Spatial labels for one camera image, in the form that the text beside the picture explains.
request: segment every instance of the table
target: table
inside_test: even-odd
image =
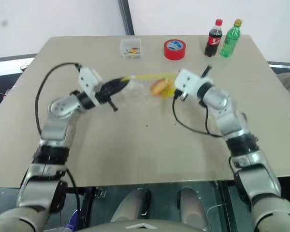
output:
[[[0,187],[19,186],[38,147],[36,92],[46,73],[66,61],[96,69],[104,81],[181,68],[201,74],[212,65],[209,75],[237,100],[275,173],[290,175],[290,95],[248,35],[241,36],[230,58],[204,56],[207,36],[203,35],[139,37],[140,59],[121,57],[121,36],[54,37],[45,44],[0,105]],[[171,61],[163,55],[163,43],[172,38],[187,44],[182,60]],[[40,97],[41,124],[54,98],[79,89],[77,79],[74,67],[50,76]],[[117,112],[105,104],[84,115],[67,162],[77,185],[232,179],[224,141],[176,124],[171,101],[150,96],[145,85],[134,82],[113,97]],[[204,128],[205,112],[196,101],[177,101],[176,111],[187,125]],[[209,128],[218,132],[212,118]]]

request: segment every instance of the red bottle cap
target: red bottle cap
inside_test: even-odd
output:
[[[222,19],[217,19],[215,24],[216,24],[217,26],[221,26],[221,24],[222,24]]]

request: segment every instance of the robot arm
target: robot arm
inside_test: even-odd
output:
[[[237,168],[235,182],[246,196],[244,201],[251,205],[255,227],[260,231],[290,231],[290,202],[281,198],[279,181],[249,131],[245,115],[237,112],[235,101],[216,88],[210,78],[200,78],[185,69],[174,85],[182,93],[182,100],[187,95],[196,98],[215,117]]]
[[[21,184],[16,208],[0,215],[0,232],[43,231],[49,214],[59,212],[64,205],[67,183],[62,178],[67,172],[65,163],[78,119],[87,110],[106,102],[117,110],[110,97],[129,81],[119,78],[103,84],[96,71],[77,68],[83,92],[74,91],[49,105],[39,148]]]

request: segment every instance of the floor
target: floor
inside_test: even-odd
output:
[[[124,197],[132,190],[137,188],[147,188],[152,193],[151,207],[149,210],[150,219],[166,219],[180,221],[179,210],[177,209],[177,192],[182,187],[191,187],[198,192],[201,198],[204,210],[220,204],[220,199],[215,195],[214,182],[183,182],[183,183],[165,183],[165,184],[147,184],[132,186],[108,186],[102,187],[106,192],[104,198],[96,198],[92,207],[90,225],[98,225],[109,222],[116,208]],[[0,213],[15,206],[17,189],[0,188]],[[45,229],[64,227],[72,213],[76,210],[75,196],[68,194],[62,211],[52,215]],[[222,207],[213,208],[208,213],[209,223],[212,225],[211,232],[222,232],[221,223],[224,223]]]

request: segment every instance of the roll of tape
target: roll of tape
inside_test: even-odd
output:
[[[186,44],[181,40],[168,40],[164,43],[164,56],[167,59],[179,60],[185,56]]]

